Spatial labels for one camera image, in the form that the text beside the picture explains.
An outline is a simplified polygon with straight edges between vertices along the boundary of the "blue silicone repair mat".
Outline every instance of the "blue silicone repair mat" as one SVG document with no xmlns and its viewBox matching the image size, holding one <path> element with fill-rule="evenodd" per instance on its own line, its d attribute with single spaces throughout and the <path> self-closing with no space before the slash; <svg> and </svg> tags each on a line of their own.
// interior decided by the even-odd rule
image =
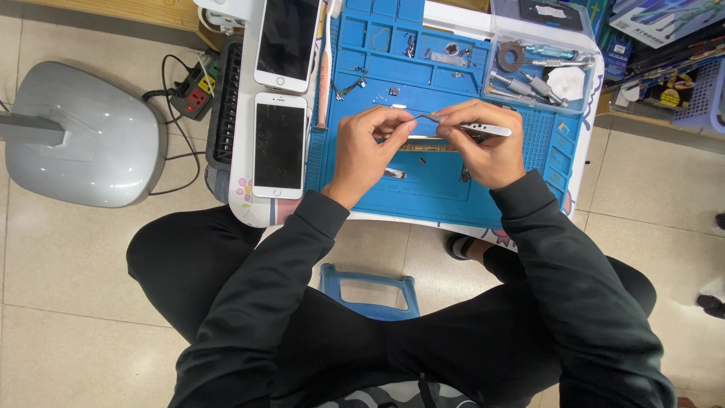
<svg viewBox="0 0 725 408">
<path fill-rule="evenodd" d="M 337 123 L 374 105 L 404 105 L 413 115 L 481 97 L 489 42 L 422 27 L 424 0 L 347 0 L 333 20 L 333 80 L 342 90 L 355 83 L 365 67 L 364 87 L 344 100 L 331 95 L 328 131 L 313 130 L 307 156 L 307 189 L 320 191 L 335 169 Z M 408 39 L 416 43 L 413 58 L 404 55 Z M 448 43 L 469 54 L 456 56 L 463 66 L 426 59 L 426 51 L 444 54 Z M 397 96 L 391 89 L 399 89 Z M 510 105 L 523 116 L 526 170 L 538 169 L 563 203 L 571 177 L 580 115 L 566 115 L 525 105 Z M 436 124 L 418 119 L 415 134 L 435 134 Z M 433 144 L 445 141 L 415 141 Z M 405 179 L 384 176 L 355 206 L 356 211 L 427 221 L 500 228 L 501 213 L 489 190 L 474 180 L 461 181 L 463 160 L 455 152 L 398 152 L 389 167 Z"/>
</svg>

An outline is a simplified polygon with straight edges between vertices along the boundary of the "white cable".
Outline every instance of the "white cable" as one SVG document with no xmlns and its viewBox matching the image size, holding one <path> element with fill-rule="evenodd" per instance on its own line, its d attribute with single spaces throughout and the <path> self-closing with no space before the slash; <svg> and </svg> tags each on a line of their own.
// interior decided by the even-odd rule
<svg viewBox="0 0 725 408">
<path fill-rule="evenodd" d="M 211 28 L 211 27 L 210 27 L 210 26 L 209 26 L 209 25 L 207 24 L 207 22 L 206 22 L 206 21 L 204 20 L 204 17 L 202 17 L 202 10 L 203 10 L 203 8 L 201 8 L 201 7 L 199 7 L 199 10 L 197 10 L 197 11 L 198 11 L 198 14 L 199 14 L 199 21 L 200 21 L 200 22 L 202 22 L 202 25 L 203 25 L 204 27 L 206 27 L 206 28 L 207 28 L 207 30 L 211 31 L 212 33 L 217 33 L 217 34 L 227 34 L 227 32 L 226 32 L 226 31 L 219 31 L 219 30 L 215 30 L 214 28 Z"/>
<path fill-rule="evenodd" d="M 207 79 L 207 83 L 209 84 L 209 90 L 212 92 L 212 98 L 214 97 L 214 86 L 212 86 L 212 79 L 209 77 L 209 73 L 207 73 L 207 69 L 204 66 L 204 63 L 202 62 L 201 54 L 196 53 L 196 59 L 199 60 L 199 65 L 202 66 L 202 70 L 204 71 L 204 77 Z"/>
</svg>

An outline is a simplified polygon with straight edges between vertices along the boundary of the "blue plastic stool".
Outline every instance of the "blue plastic stool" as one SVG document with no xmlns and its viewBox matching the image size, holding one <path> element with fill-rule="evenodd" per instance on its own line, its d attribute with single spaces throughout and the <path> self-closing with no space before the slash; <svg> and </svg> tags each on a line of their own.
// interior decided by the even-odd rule
<svg viewBox="0 0 725 408">
<path fill-rule="evenodd" d="M 401 310 L 372 303 L 351 303 L 344 301 L 340 293 L 340 281 L 345 279 L 395 286 L 402 290 L 408 308 Z M 420 317 L 421 315 L 421 310 L 418 309 L 418 299 L 415 297 L 415 279 L 412 277 L 403 277 L 403 280 L 397 280 L 391 277 L 380 277 L 361 274 L 359 272 L 338 272 L 335 270 L 333 264 L 324 264 L 320 267 L 320 286 L 318 289 L 348 309 L 356 311 L 363 316 L 370 317 L 371 319 L 393 322 L 412 319 L 413 317 Z"/>
</svg>

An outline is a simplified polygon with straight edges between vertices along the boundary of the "black pants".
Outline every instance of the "black pants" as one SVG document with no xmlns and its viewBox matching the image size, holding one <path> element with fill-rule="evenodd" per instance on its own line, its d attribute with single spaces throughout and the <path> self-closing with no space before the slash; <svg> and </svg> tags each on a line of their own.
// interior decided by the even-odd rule
<svg viewBox="0 0 725 408">
<path fill-rule="evenodd" d="M 133 238 L 129 274 L 193 343 L 219 289 L 263 231 L 242 224 L 228 206 L 170 214 Z M 443 250 L 441 256 L 447 256 Z M 649 315 L 656 297 L 650 281 L 609 260 Z M 369 319 L 307 288 L 278 348 L 273 397 L 285 407 L 310 406 L 344 391 L 425 373 L 485 406 L 525 407 L 534 394 L 558 382 L 559 362 L 518 255 L 494 246 L 484 263 L 503 285 L 401 322 Z"/>
</svg>

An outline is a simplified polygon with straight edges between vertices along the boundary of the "black phone screen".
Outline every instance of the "black phone screen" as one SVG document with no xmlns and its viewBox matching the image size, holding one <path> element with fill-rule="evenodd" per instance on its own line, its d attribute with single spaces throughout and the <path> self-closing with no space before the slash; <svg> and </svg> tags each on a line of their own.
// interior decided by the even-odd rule
<svg viewBox="0 0 725 408">
<path fill-rule="evenodd" d="M 319 0 L 267 0 L 258 70 L 307 80 L 319 5 Z"/>
<path fill-rule="evenodd" d="M 254 185 L 302 188 L 305 109 L 257 104 L 254 130 Z"/>
</svg>

